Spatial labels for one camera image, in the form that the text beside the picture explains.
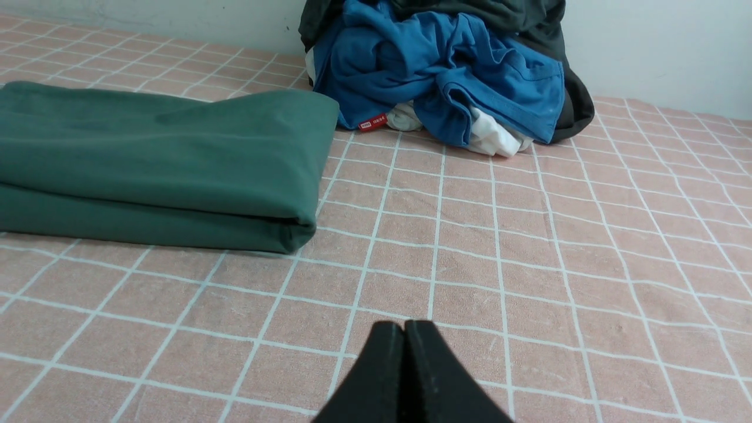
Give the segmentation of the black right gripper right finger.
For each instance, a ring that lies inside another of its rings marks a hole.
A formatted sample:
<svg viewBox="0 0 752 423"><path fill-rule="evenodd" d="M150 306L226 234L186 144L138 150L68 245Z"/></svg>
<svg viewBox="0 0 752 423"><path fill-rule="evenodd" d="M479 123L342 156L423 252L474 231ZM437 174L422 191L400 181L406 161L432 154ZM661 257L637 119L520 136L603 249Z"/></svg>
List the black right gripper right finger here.
<svg viewBox="0 0 752 423"><path fill-rule="evenodd" d="M511 422L455 356L432 321L405 323L405 422Z"/></svg>

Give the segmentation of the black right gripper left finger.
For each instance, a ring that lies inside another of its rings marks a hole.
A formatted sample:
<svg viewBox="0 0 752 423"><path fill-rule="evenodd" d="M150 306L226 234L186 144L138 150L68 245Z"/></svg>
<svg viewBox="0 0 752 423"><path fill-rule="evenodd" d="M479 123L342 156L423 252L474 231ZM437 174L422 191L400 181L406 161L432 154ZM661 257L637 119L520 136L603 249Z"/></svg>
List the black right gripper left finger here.
<svg viewBox="0 0 752 423"><path fill-rule="evenodd" d="M397 422L404 346L400 325L374 323L354 365L314 422Z"/></svg>

